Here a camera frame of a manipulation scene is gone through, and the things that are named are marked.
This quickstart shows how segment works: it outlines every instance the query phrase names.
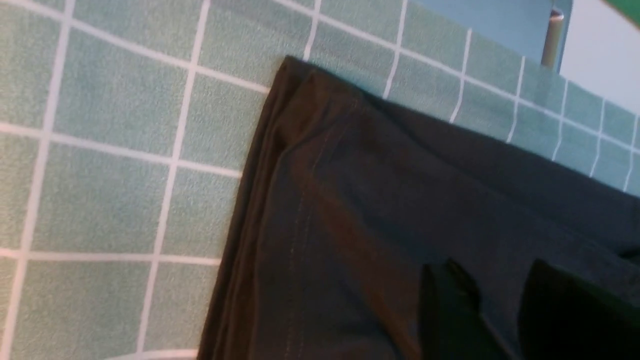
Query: green object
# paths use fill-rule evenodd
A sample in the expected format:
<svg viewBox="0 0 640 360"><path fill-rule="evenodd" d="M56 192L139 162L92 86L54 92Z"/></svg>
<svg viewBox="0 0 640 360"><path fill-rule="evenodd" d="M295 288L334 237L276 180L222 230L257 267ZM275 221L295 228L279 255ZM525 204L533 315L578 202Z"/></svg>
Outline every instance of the green object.
<svg viewBox="0 0 640 360"><path fill-rule="evenodd" d="M638 0L607 0L619 12L626 16L636 26L640 26L640 1Z"/></svg>
<svg viewBox="0 0 640 360"><path fill-rule="evenodd" d="M0 323L13 339L0 357L126 356L139 337L145 351L194 346L210 299L202 279L215 278L246 152L287 55L457 126L501 141L511 133L538 155L558 147L558 163L589 174L601 97L569 82L564 101L567 81L530 59L515 101L521 56L480 28L467 43L467 27L413 0L398 48L403 3L323 0L315 16L316 0L215 0L206 13L202 0L1 2ZM563 103L570 121L560 125ZM628 178L627 193L640 197L636 117L605 103L602 131L619 142L601 141L594 178L620 190ZM41 142L45 123L52 134ZM40 258L10 304L23 245ZM154 245L160 264L140 334ZM34 343L42 334L50 339Z"/></svg>

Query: green tile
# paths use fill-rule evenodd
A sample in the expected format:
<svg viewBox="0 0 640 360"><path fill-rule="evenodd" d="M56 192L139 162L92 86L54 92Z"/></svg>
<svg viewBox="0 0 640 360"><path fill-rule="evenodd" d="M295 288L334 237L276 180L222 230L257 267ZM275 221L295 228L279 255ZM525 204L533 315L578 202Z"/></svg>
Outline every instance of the green tile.
<svg viewBox="0 0 640 360"><path fill-rule="evenodd" d="M460 79L400 55L389 100L448 121L458 103Z"/></svg>
<svg viewBox="0 0 640 360"><path fill-rule="evenodd" d="M15 272L15 260L0 258L0 323L4 325L6 309L9 306L11 287L13 285L13 273ZM0 338L4 333L4 327L0 327Z"/></svg>
<svg viewBox="0 0 640 360"><path fill-rule="evenodd" d="M0 247L20 247L37 153L36 140L0 134Z"/></svg>
<svg viewBox="0 0 640 360"><path fill-rule="evenodd" d="M41 127L60 24L0 4L0 119Z"/></svg>
<svg viewBox="0 0 640 360"><path fill-rule="evenodd" d="M605 102L602 132L631 145L636 116L617 105Z"/></svg>
<svg viewBox="0 0 640 360"><path fill-rule="evenodd" d="M558 143L558 120L524 105L518 107L517 117L511 143L550 159Z"/></svg>
<svg viewBox="0 0 640 360"><path fill-rule="evenodd" d="M474 33L471 36L467 75L501 90L516 93L522 57Z"/></svg>
<svg viewBox="0 0 640 360"><path fill-rule="evenodd" d="M316 1L318 0L293 0L295 3L299 3L302 4L304 6L306 6L307 8L313 8Z"/></svg>
<svg viewBox="0 0 640 360"><path fill-rule="evenodd" d="M569 82L564 105L566 118L598 130L600 129L601 112L602 98L593 95L571 81Z"/></svg>
<svg viewBox="0 0 640 360"><path fill-rule="evenodd" d="M365 91L382 95L394 52L320 23L309 61Z"/></svg>
<svg viewBox="0 0 640 360"><path fill-rule="evenodd" d="M163 253L222 257L238 179L179 169L173 186Z"/></svg>
<svg viewBox="0 0 640 360"><path fill-rule="evenodd" d="M35 2L47 5L60 11L63 11L65 9L65 0L35 0Z"/></svg>
<svg viewBox="0 0 640 360"><path fill-rule="evenodd" d="M74 17L153 50L189 59L202 0L78 0Z"/></svg>
<svg viewBox="0 0 640 360"><path fill-rule="evenodd" d="M402 46L454 69L462 69L467 29L409 2L404 21Z"/></svg>
<svg viewBox="0 0 640 360"><path fill-rule="evenodd" d="M567 123L562 125L562 140L556 162L583 174L590 174L596 158L598 138Z"/></svg>
<svg viewBox="0 0 640 360"><path fill-rule="evenodd" d="M186 70L72 30L56 114L57 131L170 155Z"/></svg>
<svg viewBox="0 0 640 360"><path fill-rule="evenodd" d="M601 182L622 189L627 180L631 157L629 150L602 139L600 155L593 177Z"/></svg>
<svg viewBox="0 0 640 360"><path fill-rule="evenodd" d="M217 271L213 266L160 264L145 350L198 347Z"/></svg>
<svg viewBox="0 0 640 360"><path fill-rule="evenodd" d="M51 145L34 250L153 249L168 167Z"/></svg>
<svg viewBox="0 0 640 360"><path fill-rule="evenodd" d="M182 144L182 159L241 170L264 94L197 76Z"/></svg>
<svg viewBox="0 0 640 360"><path fill-rule="evenodd" d="M329 17L393 43L401 10L402 0L324 0L320 7Z"/></svg>
<svg viewBox="0 0 640 360"><path fill-rule="evenodd" d="M565 82L566 80L553 70L526 59L520 97L560 114Z"/></svg>
<svg viewBox="0 0 640 360"><path fill-rule="evenodd" d="M215 1L200 64L269 85L285 55L302 57L310 30L310 17L274 1Z"/></svg>
<svg viewBox="0 0 640 360"><path fill-rule="evenodd" d="M135 352L149 266L30 261L11 358L105 359Z"/></svg>
<svg viewBox="0 0 640 360"><path fill-rule="evenodd" d="M634 129L634 134L636 134L636 141L634 142L634 147L640 150L640 117L636 115L636 128Z"/></svg>
<svg viewBox="0 0 640 360"><path fill-rule="evenodd" d="M634 168L629 176L627 193L640 197L640 154L634 154Z"/></svg>
<svg viewBox="0 0 640 360"><path fill-rule="evenodd" d="M507 140L513 124L513 101L465 83L455 124L499 140Z"/></svg>

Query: black fabric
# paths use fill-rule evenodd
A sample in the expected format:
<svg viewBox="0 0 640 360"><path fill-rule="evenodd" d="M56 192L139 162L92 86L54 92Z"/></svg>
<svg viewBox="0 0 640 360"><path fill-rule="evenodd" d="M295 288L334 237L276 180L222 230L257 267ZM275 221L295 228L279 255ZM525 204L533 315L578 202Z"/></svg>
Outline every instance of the black fabric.
<svg viewBox="0 0 640 360"><path fill-rule="evenodd" d="M518 321L527 360L640 358L640 307L537 260Z"/></svg>
<svg viewBox="0 0 640 360"><path fill-rule="evenodd" d="M199 359L418 359L424 264L452 258L518 348L536 258L631 304L640 200L287 58L243 172Z"/></svg>
<svg viewBox="0 0 640 360"><path fill-rule="evenodd" d="M425 360L507 360L480 316L480 292L455 262L426 265L419 297L419 338Z"/></svg>

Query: wall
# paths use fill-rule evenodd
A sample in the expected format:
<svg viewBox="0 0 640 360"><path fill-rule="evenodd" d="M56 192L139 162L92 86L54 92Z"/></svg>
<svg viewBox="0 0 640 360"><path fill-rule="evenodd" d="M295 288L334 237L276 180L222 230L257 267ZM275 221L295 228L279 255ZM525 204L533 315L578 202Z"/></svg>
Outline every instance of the wall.
<svg viewBox="0 0 640 360"><path fill-rule="evenodd" d="M551 0L414 1L529 59L542 59Z"/></svg>
<svg viewBox="0 0 640 360"><path fill-rule="evenodd" d="M574 1L560 74L640 112L640 29L603 0Z"/></svg>

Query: stitching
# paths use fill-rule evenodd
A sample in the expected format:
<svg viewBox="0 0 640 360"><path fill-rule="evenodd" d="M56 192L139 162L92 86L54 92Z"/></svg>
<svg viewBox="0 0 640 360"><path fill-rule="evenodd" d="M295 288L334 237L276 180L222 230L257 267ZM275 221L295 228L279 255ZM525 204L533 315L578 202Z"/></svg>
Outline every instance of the stitching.
<svg viewBox="0 0 640 360"><path fill-rule="evenodd" d="M357 100L355 100L355 99L351 101L351 107L350 107L349 111L345 114L345 116L344 116L345 118L348 118L348 117L353 115L353 113L356 110L356 107L357 107L358 103L359 102ZM347 122L346 123L346 125L344 126L344 129L342 130L342 133L340 134L340 136L338 136L338 139L336 140L335 145L331 149L331 153L329 153L329 157L328 157L327 161L331 161L331 159L333 158L333 153L337 149L338 145L340 145L340 142L342 141L342 138L346 134L347 130L351 127L351 125L353 125L353 123L354 122ZM305 237L304 237L304 240L303 240L303 243L302 243L302 250L301 250L301 253L302 253L302 256L303 256L303 260L305 261L305 264L306 264L306 260L307 260L307 257L306 257L305 254L306 254L307 243L308 243L308 238L309 238L309 224L310 224L311 214L312 214L312 211L310 210L309 214L307 215L307 220L305 222ZM302 284L303 283L302 275L300 277L301 277L300 283L301 283L301 286L303 286L303 284ZM303 290L301 292L302 292L302 294L301 294L301 297L302 297L302 296L304 296L304 288L303 288ZM298 347L299 347L299 349L298 349L298 357L297 357L298 360L301 359L302 351L303 351L304 346L305 346L305 331L304 331L305 307L304 306L301 306L300 317L301 317L301 320L300 320L301 326L300 326L300 344L298 345Z"/></svg>
<svg viewBox="0 0 640 360"><path fill-rule="evenodd" d="M333 126L331 128L329 128L329 130L327 130L327 134L324 137L324 142L322 144L322 147L320 148L320 152L318 153L316 160L311 168L311 174L313 175L315 169L316 169L316 165L318 164L318 161L320 161L320 157L322 156L323 152L324 152L324 148L326 146L327 141L329 140L329 137L331 136L331 133L333 132ZM293 272L294 272L294 249L295 249L295 244L296 244L296 238L298 237L298 229L300 227L300 214L302 212L302 206L305 200L305 195L306 192L308 190L308 183L309 183L310 177L307 178L307 180L305 181L305 185L303 187L302 190L302 194L300 196L300 203L298 204L298 211L296 213L296 221L294 223L294 236L293 239L291 240L291 248L289 249L289 278L292 279L293 278ZM294 306L293 306L293 281L291 281L289 283L289 307L290 307L290 311L289 311L289 326L288 326L288 331L287 331L287 347L285 350L285 354L284 354L284 359L288 359L289 358L289 353L291 352L291 341L292 341L292 337L293 337L293 316L294 316Z"/></svg>

